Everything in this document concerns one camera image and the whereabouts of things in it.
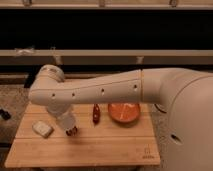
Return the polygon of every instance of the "wooden table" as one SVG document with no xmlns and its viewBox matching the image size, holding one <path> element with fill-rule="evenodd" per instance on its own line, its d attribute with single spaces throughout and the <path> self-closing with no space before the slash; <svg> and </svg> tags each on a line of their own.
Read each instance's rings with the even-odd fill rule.
<svg viewBox="0 0 213 171">
<path fill-rule="evenodd" d="M 93 105 L 74 105 L 78 134 L 67 137 L 44 107 L 29 104 L 7 157 L 7 168 L 159 165 L 160 157 L 149 109 L 141 104 L 139 121 L 124 127 L 112 121 L 100 104 L 101 121 L 92 122 Z M 32 130 L 45 121 L 55 129 L 48 139 Z"/>
</svg>

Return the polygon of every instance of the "tiled floor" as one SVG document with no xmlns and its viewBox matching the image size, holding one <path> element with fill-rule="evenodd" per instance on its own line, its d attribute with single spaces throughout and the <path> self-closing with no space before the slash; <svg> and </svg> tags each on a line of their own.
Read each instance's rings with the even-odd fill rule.
<svg viewBox="0 0 213 171">
<path fill-rule="evenodd" d="M 9 111 L 12 118 L 8 121 L 0 119 L 0 141 L 11 142 L 15 137 L 18 125 L 22 118 L 22 114 L 27 106 L 28 90 L 23 85 L 0 85 L 0 108 Z M 163 154 L 165 149 L 165 132 L 167 115 L 161 114 L 152 108 L 152 120 L 156 132 L 157 142 L 163 163 Z M 35 169 L 6 169 L 4 161 L 8 154 L 8 150 L 0 149 L 0 171 L 35 171 Z M 95 167 L 95 168 L 43 168 L 45 171 L 160 171 L 162 166 L 145 166 L 145 167 Z"/>
</svg>

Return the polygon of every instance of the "soap bar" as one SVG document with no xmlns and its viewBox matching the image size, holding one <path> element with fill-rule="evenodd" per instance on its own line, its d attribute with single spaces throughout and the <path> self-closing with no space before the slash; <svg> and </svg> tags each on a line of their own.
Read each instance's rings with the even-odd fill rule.
<svg viewBox="0 0 213 171">
<path fill-rule="evenodd" d="M 53 127 L 43 121 L 36 122 L 35 124 L 33 124 L 32 128 L 37 134 L 41 135 L 43 138 L 49 137 L 49 135 L 53 132 Z"/>
</svg>

